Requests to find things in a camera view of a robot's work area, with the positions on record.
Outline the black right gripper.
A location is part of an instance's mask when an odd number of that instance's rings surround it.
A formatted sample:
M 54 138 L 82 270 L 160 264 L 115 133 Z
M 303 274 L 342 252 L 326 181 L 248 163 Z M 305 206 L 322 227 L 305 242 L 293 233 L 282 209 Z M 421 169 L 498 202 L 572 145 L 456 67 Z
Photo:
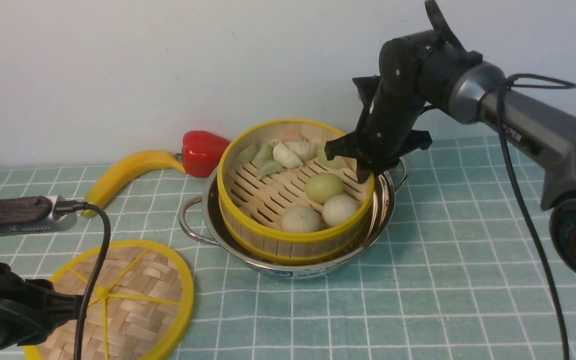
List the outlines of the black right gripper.
M 375 95 L 365 105 L 355 131 L 325 143 L 327 160 L 352 158 L 359 166 L 377 166 L 430 148 L 430 132 L 413 129 L 426 104 L 416 84 L 420 69 L 417 48 L 410 38 L 391 39 L 382 46 L 378 58 L 381 79 Z

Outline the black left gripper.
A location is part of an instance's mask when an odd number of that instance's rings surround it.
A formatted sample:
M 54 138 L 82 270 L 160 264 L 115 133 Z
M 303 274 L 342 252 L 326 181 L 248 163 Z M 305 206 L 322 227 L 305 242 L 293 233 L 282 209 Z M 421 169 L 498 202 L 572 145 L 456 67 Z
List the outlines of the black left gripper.
M 50 280 L 24 279 L 0 263 L 0 351 L 42 344 L 77 320 L 82 304 L 81 294 L 57 292 Z

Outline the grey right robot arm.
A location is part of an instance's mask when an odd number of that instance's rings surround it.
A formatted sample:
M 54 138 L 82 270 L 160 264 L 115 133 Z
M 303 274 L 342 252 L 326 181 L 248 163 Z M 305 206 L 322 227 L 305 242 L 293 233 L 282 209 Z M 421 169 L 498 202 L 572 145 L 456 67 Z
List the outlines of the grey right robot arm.
M 576 85 L 534 74 L 505 76 L 479 52 L 465 50 L 434 0 L 424 5 L 432 29 L 387 41 L 380 74 L 353 79 L 361 116 L 353 132 L 326 142 L 326 158 L 355 159 L 364 183 L 430 147 L 430 133 L 413 130 L 423 113 L 437 109 L 462 125 L 483 123 L 503 146 L 544 169 L 541 209 L 551 210 L 554 249 L 576 273 L 576 117 L 516 91 L 521 78 L 544 81 L 544 89 Z

